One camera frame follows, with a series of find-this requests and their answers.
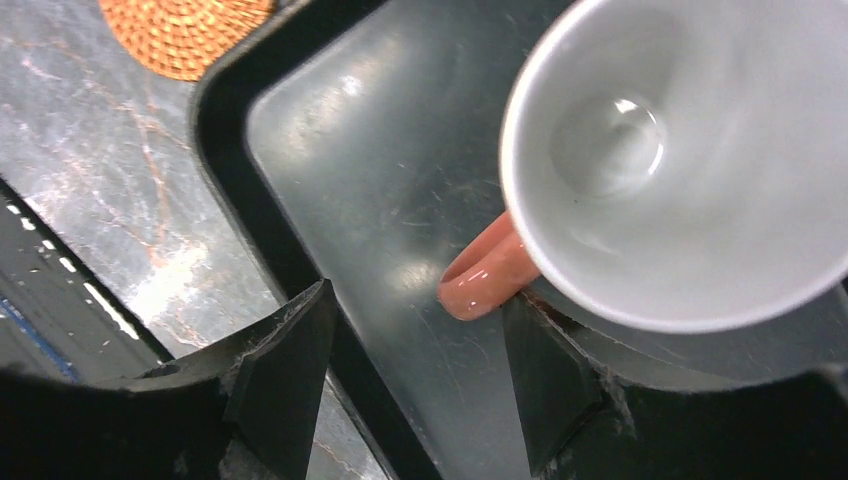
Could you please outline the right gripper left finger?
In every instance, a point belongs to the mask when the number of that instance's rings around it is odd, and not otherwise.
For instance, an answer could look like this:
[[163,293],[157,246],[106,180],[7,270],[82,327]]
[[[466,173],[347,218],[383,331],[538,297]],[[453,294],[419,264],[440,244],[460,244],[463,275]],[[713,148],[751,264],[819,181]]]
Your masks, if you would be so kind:
[[302,479],[336,327],[326,279],[138,378],[1,372],[5,479]]

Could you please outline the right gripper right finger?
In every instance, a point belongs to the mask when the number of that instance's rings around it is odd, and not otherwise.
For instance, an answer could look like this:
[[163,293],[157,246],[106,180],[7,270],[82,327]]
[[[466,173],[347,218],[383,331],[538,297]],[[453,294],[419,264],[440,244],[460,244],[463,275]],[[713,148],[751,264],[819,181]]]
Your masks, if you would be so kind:
[[638,353],[533,294],[503,307],[535,479],[843,479],[847,368],[738,383]]

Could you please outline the pink dotted white mug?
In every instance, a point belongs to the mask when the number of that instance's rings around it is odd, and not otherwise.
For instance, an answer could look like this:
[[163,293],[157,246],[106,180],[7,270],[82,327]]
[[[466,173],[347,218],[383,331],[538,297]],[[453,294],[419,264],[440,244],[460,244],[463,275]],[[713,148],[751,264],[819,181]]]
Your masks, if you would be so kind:
[[512,87],[505,211],[444,272],[473,320],[537,278],[653,332],[743,328],[847,274],[847,5],[578,1]]

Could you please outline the black tray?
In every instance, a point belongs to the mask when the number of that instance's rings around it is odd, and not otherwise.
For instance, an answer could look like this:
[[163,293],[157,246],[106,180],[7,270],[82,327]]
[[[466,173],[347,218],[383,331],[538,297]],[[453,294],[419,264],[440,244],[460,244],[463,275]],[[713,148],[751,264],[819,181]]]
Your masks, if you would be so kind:
[[[207,178],[277,294],[332,284],[332,382],[395,478],[535,479],[503,309],[457,321],[435,291],[502,210],[508,91],[565,7],[298,1],[197,87],[191,128]],[[738,383],[847,368],[841,286],[784,318],[703,337],[605,326],[544,282],[523,294],[638,353]]]

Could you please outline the woven round coaster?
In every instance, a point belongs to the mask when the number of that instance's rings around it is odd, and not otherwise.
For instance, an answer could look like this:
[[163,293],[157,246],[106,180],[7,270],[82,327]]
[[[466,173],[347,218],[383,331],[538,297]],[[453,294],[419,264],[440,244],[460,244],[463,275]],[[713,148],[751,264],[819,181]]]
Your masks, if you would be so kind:
[[276,9],[271,0],[100,0],[120,45],[145,68],[195,82]]

